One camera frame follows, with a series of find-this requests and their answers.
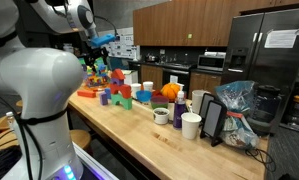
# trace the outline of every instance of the stool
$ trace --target stool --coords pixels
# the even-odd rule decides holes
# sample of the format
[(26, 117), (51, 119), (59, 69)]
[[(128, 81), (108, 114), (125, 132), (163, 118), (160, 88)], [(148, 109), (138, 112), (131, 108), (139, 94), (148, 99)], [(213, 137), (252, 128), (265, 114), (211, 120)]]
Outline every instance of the stool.
[(22, 107), (22, 100), (17, 101), (17, 102), (16, 102), (16, 106), (18, 106), (18, 107)]
[(0, 133), (9, 129), (8, 118), (3, 116), (0, 118)]
[(90, 146), (91, 136), (85, 130), (74, 129), (70, 130), (71, 140), (77, 144), (81, 149), (86, 151), (90, 156), (92, 156), (93, 152)]
[(19, 145), (16, 134), (14, 132), (4, 131), (0, 133), (0, 138), (0, 150)]

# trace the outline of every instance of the microwave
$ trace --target microwave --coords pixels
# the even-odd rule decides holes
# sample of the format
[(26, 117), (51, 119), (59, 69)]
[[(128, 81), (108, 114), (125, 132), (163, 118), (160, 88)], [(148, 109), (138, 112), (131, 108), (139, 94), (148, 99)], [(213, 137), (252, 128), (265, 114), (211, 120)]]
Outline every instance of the microwave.
[(222, 72), (225, 56), (225, 53), (217, 53), (215, 55), (199, 55), (197, 68)]

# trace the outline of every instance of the refrigerator door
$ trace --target refrigerator door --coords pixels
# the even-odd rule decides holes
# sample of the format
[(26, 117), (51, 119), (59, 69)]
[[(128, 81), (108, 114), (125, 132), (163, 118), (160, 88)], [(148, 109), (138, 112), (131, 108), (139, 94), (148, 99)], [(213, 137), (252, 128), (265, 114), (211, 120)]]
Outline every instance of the refrigerator door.
[[(296, 38), (294, 43), (285, 41), (292, 37)], [(259, 39), (248, 79), (281, 89), (281, 105), (271, 124), (271, 132), (275, 133), (299, 71), (299, 9), (266, 13)]]
[(248, 77), (263, 17), (261, 13), (233, 18), (221, 84)]

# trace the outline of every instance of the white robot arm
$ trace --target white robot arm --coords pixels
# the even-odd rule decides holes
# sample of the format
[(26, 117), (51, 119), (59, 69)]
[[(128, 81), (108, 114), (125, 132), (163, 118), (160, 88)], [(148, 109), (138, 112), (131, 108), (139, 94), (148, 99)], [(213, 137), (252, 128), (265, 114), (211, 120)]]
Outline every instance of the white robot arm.
[[(96, 36), (84, 0), (27, 1), (55, 32), (84, 31), (94, 48), (114, 40), (113, 35)], [(83, 168), (69, 136), (65, 109), (82, 83), (81, 65), (68, 52), (24, 47), (15, 33), (18, 16), (12, 0), (0, 0), (0, 94), (18, 94), (23, 101), (22, 123), (14, 123), (23, 156), (3, 179), (80, 179)]]

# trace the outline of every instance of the box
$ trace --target box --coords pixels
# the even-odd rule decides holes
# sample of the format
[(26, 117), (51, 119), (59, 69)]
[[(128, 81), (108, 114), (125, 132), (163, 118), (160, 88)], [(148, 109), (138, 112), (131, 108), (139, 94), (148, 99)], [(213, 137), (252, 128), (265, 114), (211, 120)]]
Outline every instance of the box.
[(121, 70), (125, 75), (125, 84), (131, 85), (132, 83), (138, 83), (138, 71), (134, 70)]

